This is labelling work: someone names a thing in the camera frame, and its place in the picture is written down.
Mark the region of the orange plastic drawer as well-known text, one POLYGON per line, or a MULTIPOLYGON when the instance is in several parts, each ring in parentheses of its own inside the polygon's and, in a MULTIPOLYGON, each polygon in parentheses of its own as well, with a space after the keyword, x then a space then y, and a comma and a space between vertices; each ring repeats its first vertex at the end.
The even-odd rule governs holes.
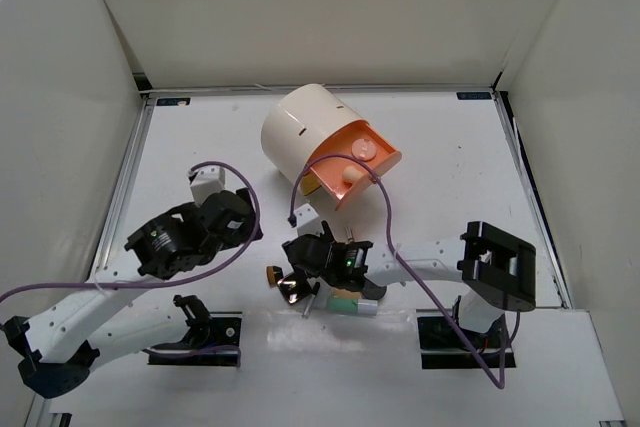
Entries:
POLYGON ((373 185, 375 177, 372 172, 381 177, 401 159, 401 151, 382 137, 368 122, 355 121, 324 140, 313 151, 307 164, 315 161, 308 172, 313 172, 321 183, 321 187, 317 190, 323 190, 335 200, 336 209, 339 210, 373 185), (351 146, 358 138, 369 138, 377 143, 378 153, 373 160, 363 162, 352 156, 351 146), (353 186, 345 184, 341 178, 342 171, 349 165, 356 166, 363 172, 362 178, 353 186))

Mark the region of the beige makeup sponge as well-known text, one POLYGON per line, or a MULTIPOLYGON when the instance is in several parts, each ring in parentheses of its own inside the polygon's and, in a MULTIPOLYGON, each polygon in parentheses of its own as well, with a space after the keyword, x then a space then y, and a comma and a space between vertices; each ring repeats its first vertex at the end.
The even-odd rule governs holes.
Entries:
POLYGON ((347 185, 356 185, 359 180, 362 178, 363 172, 359 170, 356 166, 349 165, 344 168, 342 171, 342 181, 347 185))

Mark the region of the round pink powder puff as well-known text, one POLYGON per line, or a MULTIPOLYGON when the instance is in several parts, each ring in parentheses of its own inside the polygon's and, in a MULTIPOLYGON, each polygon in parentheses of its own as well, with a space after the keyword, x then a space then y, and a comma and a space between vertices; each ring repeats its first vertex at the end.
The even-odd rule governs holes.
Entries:
POLYGON ((378 153, 377 143, 369 138, 358 138, 353 141, 351 146, 351 154, 354 158, 369 162, 373 160, 378 153))

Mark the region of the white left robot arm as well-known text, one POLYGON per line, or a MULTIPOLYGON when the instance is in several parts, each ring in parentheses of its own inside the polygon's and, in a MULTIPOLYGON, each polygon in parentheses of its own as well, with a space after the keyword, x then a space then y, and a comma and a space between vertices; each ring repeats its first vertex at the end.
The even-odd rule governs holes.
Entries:
POLYGON ((221 252, 239 257, 262 237, 259 214, 250 188, 220 190, 201 202, 175 206, 136 229, 96 282, 69 284, 68 295, 54 306, 7 320, 1 329, 21 357, 17 369, 23 384, 52 399, 129 354, 175 359, 233 349, 195 295, 177 294, 168 307, 147 312, 134 310, 135 301, 151 290, 178 286, 176 275, 210 264, 221 252), (132 312, 122 316, 125 309, 132 312))

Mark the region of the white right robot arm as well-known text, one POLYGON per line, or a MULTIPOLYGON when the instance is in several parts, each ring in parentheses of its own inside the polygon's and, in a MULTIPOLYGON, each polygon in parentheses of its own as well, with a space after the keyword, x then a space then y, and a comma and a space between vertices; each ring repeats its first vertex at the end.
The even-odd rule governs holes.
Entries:
POLYGON ((469 291, 454 303, 449 334, 460 346, 477 343, 505 312, 536 309, 536 249, 489 223, 472 221, 460 237, 394 247, 337 241, 327 223, 283 244, 291 267, 331 287, 382 299, 403 282, 444 281, 469 291))

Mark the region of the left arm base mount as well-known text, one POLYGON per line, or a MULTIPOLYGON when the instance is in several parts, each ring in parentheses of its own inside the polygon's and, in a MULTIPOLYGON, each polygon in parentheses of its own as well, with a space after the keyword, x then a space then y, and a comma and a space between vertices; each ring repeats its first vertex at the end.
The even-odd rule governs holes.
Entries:
POLYGON ((195 295, 176 295, 173 303, 185 316, 186 333, 146 349, 148 365, 240 367, 241 312, 212 312, 195 295))

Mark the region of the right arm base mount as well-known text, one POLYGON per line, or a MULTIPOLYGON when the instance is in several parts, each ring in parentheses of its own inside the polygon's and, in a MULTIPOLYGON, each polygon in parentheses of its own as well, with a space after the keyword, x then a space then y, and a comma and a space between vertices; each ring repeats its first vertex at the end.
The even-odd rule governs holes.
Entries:
POLYGON ((505 368, 516 367, 511 346, 515 334, 504 329, 502 319, 494 321, 487 333, 464 330, 465 336, 472 344, 472 349, 463 344, 440 314, 418 313, 416 322, 423 370, 480 369, 481 366, 472 355, 473 350, 490 369, 498 369, 503 339, 506 339, 505 368))

